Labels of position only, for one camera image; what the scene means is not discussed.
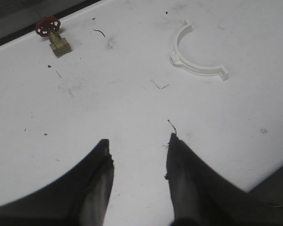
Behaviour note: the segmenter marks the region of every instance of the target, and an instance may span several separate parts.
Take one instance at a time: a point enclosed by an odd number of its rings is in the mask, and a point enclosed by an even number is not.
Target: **white table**
[[[184,19],[193,32],[182,54],[224,64],[228,80],[170,64]],[[283,165],[283,1],[104,0],[61,22],[72,52],[60,58],[34,32],[0,47],[0,205],[108,138],[115,178],[105,226],[168,225],[167,119],[245,191]]]

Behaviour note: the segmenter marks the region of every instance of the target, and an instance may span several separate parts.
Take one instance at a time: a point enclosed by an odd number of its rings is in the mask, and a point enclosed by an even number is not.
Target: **brass fitting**
[[[61,38],[55,30],[49,29],[48,37],[51,42],[50,47],[57,57],[71,51],[67,40],[65,38]]]

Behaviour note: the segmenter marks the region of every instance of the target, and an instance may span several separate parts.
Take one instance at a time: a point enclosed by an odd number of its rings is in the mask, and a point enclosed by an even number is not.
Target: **dark edge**
[[[54,16],[57,19],[61,19],[61,18],[65,17],[65,16],[70,15],[70,14],[72,14],[72,13],[78,11],[78,10],[81,10],[81,9],[83,9],[83,8],[89,6],[89,5],[92,5],[92,4],[94,4],[94,3],[98,2],[98,1],[100,1],[100,0],[86,0],[86,1],[81,2],[81,3],[79,3],[79,4],[75,5],[75,6],[72,6],[72,7],[68,8],[68,9],[63,10],[62,12],[57,13]],[[21,36],[23,36],[23,35],[25,35],[25,34],[27,34],[29,32],[34,31],[35,27],[36,27],[36,25],[32,24],[32,25],[29,25],[29,26],[27,26],[27,27],[25,27],[25,28],[23,28],[23,29],[21,29],[21,30],[19,30],[17,32],[14,32],[12,34],[9,34],[9,35],[1,38],[0,39],[0,46],[3,45],[3,44],[8,43],[8,42],[10,42],[10,41],[12,41],[14,39],[17,39],[17,38],[19,38],[19,37],[21,37]]]

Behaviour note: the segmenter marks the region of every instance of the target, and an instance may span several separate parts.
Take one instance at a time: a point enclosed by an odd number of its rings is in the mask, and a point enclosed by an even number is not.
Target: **red handwheel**
[[[48,36],[48,30],[52,29],[58,31],[60,29],[61,22],[54,16],[44,16],[42,20],[36,23],[36,33],[41,37]]]

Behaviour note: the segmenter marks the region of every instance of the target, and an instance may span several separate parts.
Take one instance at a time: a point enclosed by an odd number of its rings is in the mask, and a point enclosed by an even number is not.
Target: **white plastic pipe clamp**
[[[183,69],[187,70],[196,75],[201,76],[214,76],[219,75],[222,80],[228,79],[228,71],[223,65],[218,66],[200,66],[197,64],[193,64],[192,62],[186,60],[178,49],[179,41],[185,36],[186,34],[192,31],[192,24],[188,20],[184,20],[184,27],[180,29],[177,33],[174,41],[174,52],[170,55],[170,61],[174,66],[182,67]]]

